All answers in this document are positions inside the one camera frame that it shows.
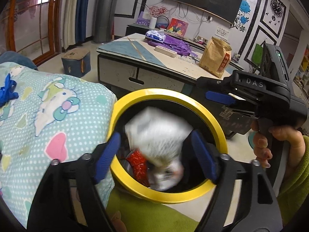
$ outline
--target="blue rose decal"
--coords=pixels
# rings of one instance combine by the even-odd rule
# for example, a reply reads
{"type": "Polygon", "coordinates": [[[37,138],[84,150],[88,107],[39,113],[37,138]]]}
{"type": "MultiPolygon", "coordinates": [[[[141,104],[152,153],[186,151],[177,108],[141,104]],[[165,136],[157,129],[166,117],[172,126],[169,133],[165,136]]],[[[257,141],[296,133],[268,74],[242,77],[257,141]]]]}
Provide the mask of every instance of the blue rose decal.
{"type": "Polygon", "coordinates": [[[242,23],[242,24],[245,24],[245,23],[247,23],[249,21],[249,19],[247,18],[247,17],[244,17],[244,16],[241,16],[240,17],[240,22],[242,23]]]}
{"type": "Polygon", "coordinates": [[[242,0],[239,10],[244,13],[249,13],[251,11],[249,3],[246,0],[242,0]]]}
{"type": "Polygon", "coordinates": [[[235,22],[233,24],[231,24],[231,28],[236,28],[241,32],[245,32],[246,31],[246,27],[244,26],[247,22],[249,22],[249,17],[247,15],[249,15],[250,12],[250,5],[246,0],[242,0],[239,10],[238,10],[238,14],[237,17],[235,18],[235,22]]]}

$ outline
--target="table drawer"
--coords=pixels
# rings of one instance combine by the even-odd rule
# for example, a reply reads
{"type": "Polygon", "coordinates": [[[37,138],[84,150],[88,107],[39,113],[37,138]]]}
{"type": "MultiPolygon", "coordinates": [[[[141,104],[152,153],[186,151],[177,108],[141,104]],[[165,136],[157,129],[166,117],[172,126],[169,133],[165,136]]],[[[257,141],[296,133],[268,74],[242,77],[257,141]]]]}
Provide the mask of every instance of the table drawer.
{"type": "Polygon", "coordinates": [[[108,59],[99,59],[100,81],[134,91],[139,90],[140,85],[129,80],[136,77],[137,68],[131,65],[119,63],[108,59]]]}
{"type": "Polygon", "coordinates": [[[143,81],[143,88],[163,88],[181,92],[184,83],[155,72],[139,69],[138,80],[143,81]]]}
{"type": "Polygon", "coordinates": [[[163,88],[181,92],[183,82],[145,69],[104,58],[99,59],[100,81],[134,91],[145,88],[163,88]]]}

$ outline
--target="hello kitty blanket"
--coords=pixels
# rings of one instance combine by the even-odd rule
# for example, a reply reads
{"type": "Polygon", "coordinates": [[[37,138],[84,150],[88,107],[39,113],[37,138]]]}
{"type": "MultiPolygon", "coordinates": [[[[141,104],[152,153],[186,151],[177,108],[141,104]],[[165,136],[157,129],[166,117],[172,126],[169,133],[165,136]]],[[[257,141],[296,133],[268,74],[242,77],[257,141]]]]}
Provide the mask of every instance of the hello kitty blanket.
{"type": "MultiPolygon", "coordinates": [[[[115,95],[101,84],[0,64],[17,82],[19,98],[0,108],[0,195],[26,227],[31,202],[50,161],[78,159],[106,142],[115,95]]],[[[96,185],[106,207],[111,173],[96,185]]]]}

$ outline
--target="drawer handle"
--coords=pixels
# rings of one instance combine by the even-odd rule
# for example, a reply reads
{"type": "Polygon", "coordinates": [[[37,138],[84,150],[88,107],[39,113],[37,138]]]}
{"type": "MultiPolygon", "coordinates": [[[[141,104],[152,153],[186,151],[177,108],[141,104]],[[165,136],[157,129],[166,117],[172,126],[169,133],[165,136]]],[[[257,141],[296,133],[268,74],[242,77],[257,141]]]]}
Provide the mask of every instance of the drawer handle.
{"type": "Polygon", "coordinates": [[[144,81],[141,81],[141,80],[139,80],[139,79],[129,77],[129,80],[130,80],[131,82],[134,82],[134,83],[137,83],[137,84],[140,84],[140,85],[144,85],[144,81]]]}

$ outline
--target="ottoman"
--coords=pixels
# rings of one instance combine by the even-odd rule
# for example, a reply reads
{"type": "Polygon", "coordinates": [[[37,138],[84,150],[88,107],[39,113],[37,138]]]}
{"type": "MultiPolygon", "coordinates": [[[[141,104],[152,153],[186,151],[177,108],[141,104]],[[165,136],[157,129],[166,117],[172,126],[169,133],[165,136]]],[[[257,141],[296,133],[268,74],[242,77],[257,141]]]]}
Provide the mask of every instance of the ottoman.
{"type": "Polygon", "coordinates": [[[81,78],[91,70],[90,50],[74,48],[61,56],[65,74],[81,78]]]}

